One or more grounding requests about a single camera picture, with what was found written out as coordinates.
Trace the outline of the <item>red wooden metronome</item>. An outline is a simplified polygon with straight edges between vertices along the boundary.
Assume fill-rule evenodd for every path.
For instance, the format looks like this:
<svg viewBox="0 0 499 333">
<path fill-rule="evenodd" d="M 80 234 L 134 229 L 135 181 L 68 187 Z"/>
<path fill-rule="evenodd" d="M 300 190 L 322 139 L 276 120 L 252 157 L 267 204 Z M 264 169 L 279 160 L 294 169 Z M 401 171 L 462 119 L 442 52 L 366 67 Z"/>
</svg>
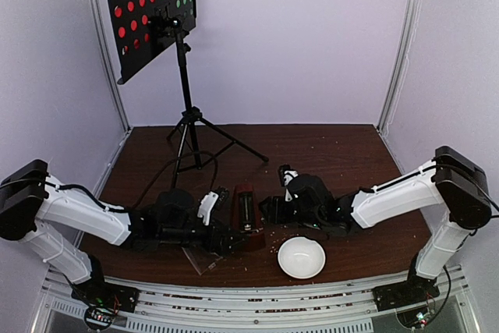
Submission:
<svg viewBox="0 0 499 333">
<path fill-rule="evenodd" d="M 235 186 L 231 205 L 231 227 L 246 237 L 242 251 L 254 252 L 266 246 L 258 200 L 253 186 L 249 183 Z"/>
</svg>

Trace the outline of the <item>clear plastic metronome cover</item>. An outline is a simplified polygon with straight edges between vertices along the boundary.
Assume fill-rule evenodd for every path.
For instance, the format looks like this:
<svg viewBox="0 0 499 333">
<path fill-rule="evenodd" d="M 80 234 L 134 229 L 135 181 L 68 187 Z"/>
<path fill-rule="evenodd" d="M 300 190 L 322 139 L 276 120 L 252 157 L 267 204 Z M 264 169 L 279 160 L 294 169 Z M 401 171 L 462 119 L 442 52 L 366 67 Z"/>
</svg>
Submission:
<svg viewBox="0 0 499 333">
<path fill-rule="evenodd" d="M 198 275 L 213 270 L 223 257 L 210 253 L 201 246 L 183 247 L 183 253 Z"/>
</svg>

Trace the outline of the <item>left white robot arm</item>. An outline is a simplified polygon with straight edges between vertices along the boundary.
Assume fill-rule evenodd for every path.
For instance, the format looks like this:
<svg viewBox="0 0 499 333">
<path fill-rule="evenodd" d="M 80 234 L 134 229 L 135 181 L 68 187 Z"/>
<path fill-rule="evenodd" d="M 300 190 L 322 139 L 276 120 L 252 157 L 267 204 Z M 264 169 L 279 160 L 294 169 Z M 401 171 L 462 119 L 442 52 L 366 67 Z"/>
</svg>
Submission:
<svg viewBox="0 0 499 333">
<path fill-rule="evenodd" d="M 156 250 L 162 244 L 195 245 L 223 256 L 248 239 L 212 215 L 227 195 L 218 188 L 196 202 L 190 193 L 174 188 L 146 207 L 125 208 L 97 199 L 85 186 L 60 182 L 48 172 L 47 162 L 35 159 L 1 183 L 1 237 L 27 244 L 74 289 L 104 305 L 112 289 L 99 260 L 75 248 L 54 223 L 135 251 Z"/>
</svg>

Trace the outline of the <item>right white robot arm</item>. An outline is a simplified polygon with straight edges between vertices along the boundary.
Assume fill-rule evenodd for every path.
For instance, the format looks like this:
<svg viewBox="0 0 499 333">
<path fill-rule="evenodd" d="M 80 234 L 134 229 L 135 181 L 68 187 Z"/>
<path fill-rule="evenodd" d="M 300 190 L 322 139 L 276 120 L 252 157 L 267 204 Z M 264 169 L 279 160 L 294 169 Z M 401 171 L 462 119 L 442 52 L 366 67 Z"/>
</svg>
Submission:
<svg viewBox="0 0 499 333">
<path fill-rule="evenodd" d="M 400 285 L 400 297 L 417 302 L 448 260 L 473 232 L 492 219 L 498 205 L 488 194 L 485 171 L 449 146 L 417 169 L 389 182 L 334 197 L 316 176 L 298 173 L 290 165 L 278 169 L 285 192 L 258 205 L 265 221 L 296 223 L 329 236 L 348 236 L 361 229 L 420 208 L 442 205 L 443 221 L 412 259 L 408 279 Z"/>
</svg>

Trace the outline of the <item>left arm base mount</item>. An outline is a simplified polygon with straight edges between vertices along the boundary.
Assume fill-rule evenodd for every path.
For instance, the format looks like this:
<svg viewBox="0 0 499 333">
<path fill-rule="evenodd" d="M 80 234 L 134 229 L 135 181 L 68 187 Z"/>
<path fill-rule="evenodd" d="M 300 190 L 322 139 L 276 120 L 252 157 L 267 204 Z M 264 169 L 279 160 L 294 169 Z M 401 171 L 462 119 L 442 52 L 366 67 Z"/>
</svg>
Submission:
<svg viewBox="0 0 499 333">
<path fill-rule="evenodd" d="M 134 287 L 106 282 L 100 261 L 93 255 L 89 258 L 90 279 L 80 284 L 69 283 L 71 297 L 87 306 L 83 315 L 86 326 L 92 331 L 103 331 L 111 327 L 119 312 L 135 311 L 140 291 Z"/>
</svg>

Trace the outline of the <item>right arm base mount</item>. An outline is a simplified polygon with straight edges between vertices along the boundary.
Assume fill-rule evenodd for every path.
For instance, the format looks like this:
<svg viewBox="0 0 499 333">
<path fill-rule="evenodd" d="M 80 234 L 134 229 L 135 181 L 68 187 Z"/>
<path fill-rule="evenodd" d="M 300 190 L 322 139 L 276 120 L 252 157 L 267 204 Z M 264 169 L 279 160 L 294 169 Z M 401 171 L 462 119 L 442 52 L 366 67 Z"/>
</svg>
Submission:
<svg viewBox="0 0 499 333">
<path fill-rule="evenodd" d="M 410 286 L 407 282 L 378 286 L 373 299 L 378 311 L 396 310 L 397 321 L 404 328 L 425 328 L 436 307 L 435 297 L 440 295 L 436 286 Z"/>
</svg>

